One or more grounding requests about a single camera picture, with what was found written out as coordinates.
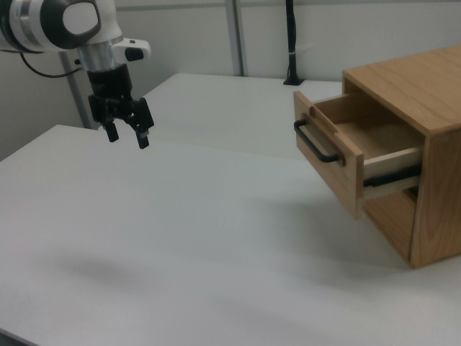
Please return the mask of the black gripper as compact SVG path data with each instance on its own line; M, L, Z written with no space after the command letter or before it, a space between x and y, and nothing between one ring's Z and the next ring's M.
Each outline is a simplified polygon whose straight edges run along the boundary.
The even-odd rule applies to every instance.
M146 99L132 98L127 64L106 71L88 71L87 76L93 91L89 96L93 119L103 126L109 141L119 139L114 121L123 119L135 131L139 148L147 148L154 121Z

